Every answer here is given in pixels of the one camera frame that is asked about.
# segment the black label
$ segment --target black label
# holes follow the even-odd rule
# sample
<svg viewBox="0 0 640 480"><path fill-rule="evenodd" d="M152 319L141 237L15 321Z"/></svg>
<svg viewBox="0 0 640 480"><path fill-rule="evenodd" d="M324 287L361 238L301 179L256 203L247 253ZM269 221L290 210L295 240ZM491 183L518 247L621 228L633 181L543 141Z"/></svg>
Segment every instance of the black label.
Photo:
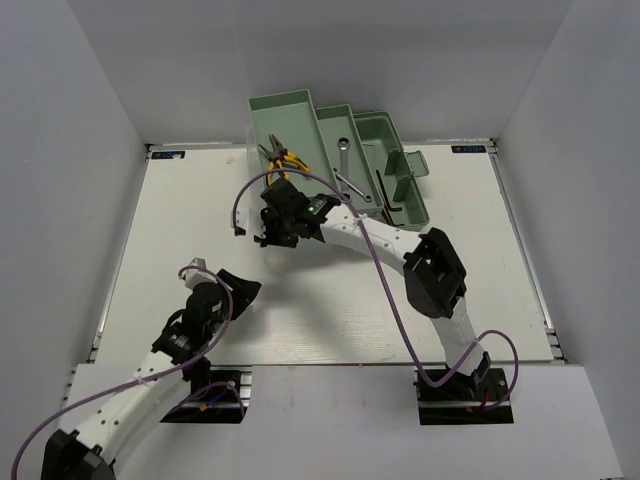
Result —
<svg viewBox="0 0 640 480"><path fill-rule="evenodd" d="M153 152L151 154L151 159L155 160L158 158L162 158L162 159L171 159L171 158L184 158L184 151L180 151L180 152Z"/></svg>
<svg viewBox="0 0 640 480"><path fill-rule="evenodd" d="M484 145L452 145L453 153L487 153L487 147Z"/></svg>

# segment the gray backdrop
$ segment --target gray backdrop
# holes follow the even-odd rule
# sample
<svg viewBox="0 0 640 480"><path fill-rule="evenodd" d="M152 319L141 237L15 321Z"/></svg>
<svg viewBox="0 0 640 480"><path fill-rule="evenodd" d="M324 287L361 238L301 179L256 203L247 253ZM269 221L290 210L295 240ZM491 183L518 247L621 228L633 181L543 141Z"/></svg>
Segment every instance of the gray backdrop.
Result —
<svg viewBox="0 0 640 480"><path fill-rule="evenodd" d="M640 3L580 0L501 157L569 359L585 366L625 478L640 478Z"/></svg>
<svg viewBox="0 0 640 480"><path fill-rule="evenodd" d="M571 0L69 0L145 142L244 141L252 95L497 136Z"/></svg>
<svg viewBox="0 0 640 480"><path fill-rule="evenodd" d="M143 145L64 0L0 14L0 476L87 358ZM40 478L43 433L19 478Z"/></svg>

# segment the purple cable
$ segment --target purple cable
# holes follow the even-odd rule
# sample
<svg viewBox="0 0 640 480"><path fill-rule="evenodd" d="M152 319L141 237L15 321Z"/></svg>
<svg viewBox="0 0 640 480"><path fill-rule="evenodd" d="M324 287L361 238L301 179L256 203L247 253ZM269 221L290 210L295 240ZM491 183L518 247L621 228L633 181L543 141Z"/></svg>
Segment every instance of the purple cable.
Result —
<svg viewBox="0 0 640 480"><path fill-rule="evenodd" d="M207 353L209 353L211 351L211 349L213 347L215 347L218 344L218 342L222 338L222 335L224 334L224 332L229 327L229 324L231 323L231 316L233 315L233 295L231 294L231 290L229 289L227 284L224 283L215 273L213 273L212 271L210 271L210 270L208 270L206 268L199 267L197 265L187 265L186 267L181 268L180 271L178 272L178 277L182 278L182 274L184 272L186 272L187 270L198 270L198 271L200 271L202 273L205 273L205 274L210 275L211 277L213 277L220 284L220 286L222 286L222 288L226 292L227 298L229 300L229 313L228 313L227 317L224 319L224 321L222 322L222 325L220 326L220 328L216 332L216 336L213 338L211 343L209 343L201 352L196 354L193 358L187 360L186 362L184 362L184 363L182 363L180 365L177 365L175 367L171 367L171 368L169 368L167 370L155 373L153 375L148 375L146 377L142 377L142 379L140 379L140 380L131 380L131 381L123 383L121 385L116 385L115 387L111 387L111 388L109 388L107 390L104 390L103 392L95 393L95 394L93 394L93 395L91 395L91 396L89 396L87 398L83 398L82 400L77 401L76 403L68 405L65 408L63 408L62 410L60 410L60 411L54 413L53 415L51 415L49 418L44 420L40 425L38 425L33 430L33 432L31 432L29 434L29 436L25 439L25 441L22 442L22 445L20 445L20 448L18 449L18 453L16 453L16 456L15 456L15 458L13 460L13 465L11 466L11 480L18 480L18 466L20 465L20 460L22 459L22 456L24 455L25 450L27 449L29 444L33 441L33 439L36 437L36 435L38 435L38 433L40 433L42 430L44 430L44 428L47 427L47 425L49 425L51 422L57 420L62 415L64 415L67 412L70 412L71 410L73 410L75 408L78 408L78 407L81 407L82 405L85 405L87 403L93 402L94 400L98 400L99 398L106 397L107 395L111 395L113 393L123 392L124 390L127 390L127 389L129 389L131 387L135 387L136 385L139 385L141 382L152 382L154 380L157 380L158 378L162 378L162 377L166 377L167 375L171 375L172 373L177 372L178 370L182 370L184 368L188 368L191 365L193 365L194 363L196 363L198 360L200 360L202 357L204 357Z"/></svg>
<svg viewBox="0 0 640 480"><path fill-rule="evenodd" d="M202 387L200 390L198 390L197 392L193 392L191 395L189 395L187 398L185 398L184 400L182 400L178 405L176 405L175 407L173 407L173 409L171 410L171 412L176 411L177 409L179 409L182 405L184 405L187 402L190 402L191 400L197 399L198 397L200 397L203 393L208 392L209 390L211 390L212 388L215 387L222 387L225 386L227 387L229 390L231 390L233 392L233 394L236 396L236 398L238 399L238 404L240 405L240 414L244 417L245 412L245 408L244 405L242 404L242 398L240 398L240 392L238 392L238 389L232 385L230 382L213 382L210 383L209 385L207 385L206 387Z"/></svg>
<svg viewBox="0 0 640 480"><path fill-rule="evenodd" d="M293 168L274 168L272 170L259 173L258 175L253 177L251 180L249 180L240 189L240 192L238 192L238 196L236 197L235 201L233 202L233 210L231 211L232 227L233 227L234 231L235 231L236 226L237 226L237 211L238 211L238 205L240 204L240 198L242 197L242 195L244 195L244 193L249 189L249 187L251 185L253 185L256 181L258 181L262 177L265 177L265 176L267 176L267 175L269 175L271 173L276 173L276 172L295 173L295 174L298 174L298 175L302 175L302 176L305 176L305 177L312 178L312 179L322 183L323 185L328 187L330 190L332 190L336 195L338 195L340 200L342 200L342 202L347 206L347 208L353 214L353 216L356 218L356 220L361 218L360 215L358 214L358 211L356 210L356 208L351 203L351 201L348 198L346 198L342 193L340 193L340 191L338 191L338 189L336 189L333 185L331 185L324 178L318 177L317 175L314 175L312 173L303 172L301 170L296 170L296 169L293 169ZM432 388L441 387L442 385L447 383L449 381L449 379L451 379L451 377L458 371L458 369L464 363L464 361L469 357L469 355L471 355L471 352L476 347L476 345L478 345L480 340L482 340L487 335L491 335L491 334L499 335L500 337L504 338L507 341L507 343L509 344L509 347L511 347L511 351L513 352L513 361L514 361L513 379L511 381L511 385L509 386L509 388L507 389L507 392L503 395L503 397L500 400L498 400L497 402L495 402L494 404L489 405L488 407L484 408L484 410L486 411L486 410L492 410L494 408L497 408L503 402L508 400L509 396L511 395L511 392L513 392L513 389L515 388L516 381L518 380L518 370L519 370L518 352L516 351L516 346L513 344L513 341L505 333L503 333L503 332L501 332L499 330L486 330L486 331L482 332L478 336L478 338L471 345L469 345L467 350L462 354L462 356L456 362L456 364L453 365L451 367L451 369L440 380L433 381L433 380L431 380L431 378L429 378L429 376L427 375L427 372L425 372L424 368L422 368L422 363L420 362L420 359L418 358L418 354L416 353L415 349L413 348L413 345L411 344L411 340L409 339L409 335L407 334L407 330L405 329L404 324L402 323L402 318L400 317L400 312L398 311L398 306L396 305L396 302L395 302L395 300L393 298L393 294L391 293L391 288L389 287L389 283L387 282L387 277L385 276L384 271L382 270L382 262L380 261L380 257L378 256L378 253L376 252L376 249L373 246L373 243L371 242L371 237L369 237L369 232L367 231L366 227L364 226L364 222L359 221L357 223L358 223L358 226L360 227L360 230L362 231L362 236L364 238L365 243L367 244L367 248L371 252L371 258L373 259L373 263L374 263L374 265L376 267L376 270L378 272L378 276L380 277L380 282L382 283L382 288L384 289L384 293L387 296L387 300L389 301L389 306L391 307L391 312L393 313L393 318L395 319L396 324L398 325L398 330L400 331L400 336L402 337L402 340L404 341L404 344L407 347L407 351L409 352L409 356L411 356L411 360L415 364L416 369L418 370L418 374L420 375L422 380L424 380L424 382L427 385L429 385L430 387L432 387Z"/></svg>

